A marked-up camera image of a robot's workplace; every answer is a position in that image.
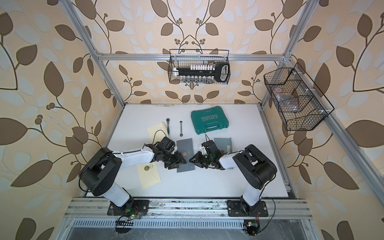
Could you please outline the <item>dark grey envelope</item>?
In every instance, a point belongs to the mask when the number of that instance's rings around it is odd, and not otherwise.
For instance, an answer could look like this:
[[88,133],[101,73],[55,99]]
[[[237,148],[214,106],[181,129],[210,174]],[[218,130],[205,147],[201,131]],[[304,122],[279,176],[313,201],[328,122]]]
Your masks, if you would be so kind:
[[195,169],[195,165],[190,163],[189,160],[195,155],[193,149],[193,140],[185,139],[177,141],[178,151],[183,155],[186,164],[180,165],[177,168],[177,173],[189,172]]

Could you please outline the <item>light blue-grey envelope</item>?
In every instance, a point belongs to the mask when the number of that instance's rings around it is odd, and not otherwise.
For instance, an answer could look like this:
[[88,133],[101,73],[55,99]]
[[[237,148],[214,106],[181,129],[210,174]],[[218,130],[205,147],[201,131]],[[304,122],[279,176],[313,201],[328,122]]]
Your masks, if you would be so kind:
[[[233,145],[232,145],[232,139],[231,138],[214,138],[214,143],[216,144],[217,148],[221,152],[221,157],[219,157],[219,163],[224,169],[233,169],[235,162],[232,158],[229,158],[228,155],[230,155],[233,152]],[[230,153],[227,153],[227,145],[232,146],[232,151]]]

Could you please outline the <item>cream envelope brown seal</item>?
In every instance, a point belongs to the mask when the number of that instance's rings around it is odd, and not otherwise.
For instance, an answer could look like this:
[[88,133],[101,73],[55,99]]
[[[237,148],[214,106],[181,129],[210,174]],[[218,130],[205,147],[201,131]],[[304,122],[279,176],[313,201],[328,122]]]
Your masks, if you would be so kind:
[[169,137],[168,130],[164,123],[149,127],[148,133],[152,144],[160,142],[164,137]]

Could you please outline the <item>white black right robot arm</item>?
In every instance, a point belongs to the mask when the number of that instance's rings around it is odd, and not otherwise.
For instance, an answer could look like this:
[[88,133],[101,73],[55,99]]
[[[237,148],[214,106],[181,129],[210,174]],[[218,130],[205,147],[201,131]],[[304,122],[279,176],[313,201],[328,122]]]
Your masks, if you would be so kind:
[[276,165],[252,144],[243,150],[223,154],[214,141],[209,140],[202,144],[201,150],[189,162],[204,169],[239,168],[248,185],[233,209],[246,216],[257,213],[265,187],[275,179],[278,172]]

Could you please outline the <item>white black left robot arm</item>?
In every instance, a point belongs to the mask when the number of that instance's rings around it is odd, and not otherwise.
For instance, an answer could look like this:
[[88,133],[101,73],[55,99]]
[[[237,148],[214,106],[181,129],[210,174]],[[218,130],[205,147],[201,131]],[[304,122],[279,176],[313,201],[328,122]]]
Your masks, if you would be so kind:
[[127,190],[116,183],[120,170],[140,164],[163,162],[168,170],[177,169],[187,162],[177,146],[167,135],[159,142],[144,144],[137,150],[114,152],[101,148],[91,160],[80,170],[79,186],[87,188],[82,191],[92,193],[95,197],[103,197],[117,207],[123,207],[133,197]]

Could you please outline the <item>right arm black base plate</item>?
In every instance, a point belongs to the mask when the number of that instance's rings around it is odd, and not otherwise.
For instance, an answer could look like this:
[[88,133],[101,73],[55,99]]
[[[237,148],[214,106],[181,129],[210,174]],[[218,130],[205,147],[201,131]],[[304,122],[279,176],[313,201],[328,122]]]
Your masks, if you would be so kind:
[[230,217],[268,217],[265,201],[259,201],[254,206],[249,206],[243,200],[228,200],[228,215]]

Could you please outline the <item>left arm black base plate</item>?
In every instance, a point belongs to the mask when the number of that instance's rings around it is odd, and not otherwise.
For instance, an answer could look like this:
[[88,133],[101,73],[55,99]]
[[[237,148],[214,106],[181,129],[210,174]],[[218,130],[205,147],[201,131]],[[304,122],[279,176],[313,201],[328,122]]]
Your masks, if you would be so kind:
[[145,216],[149,210],[149,200],[128,200],[122,207],[118,207],[111,203],[107,215],[108,216],[124,216],[124,215],[140,215]]

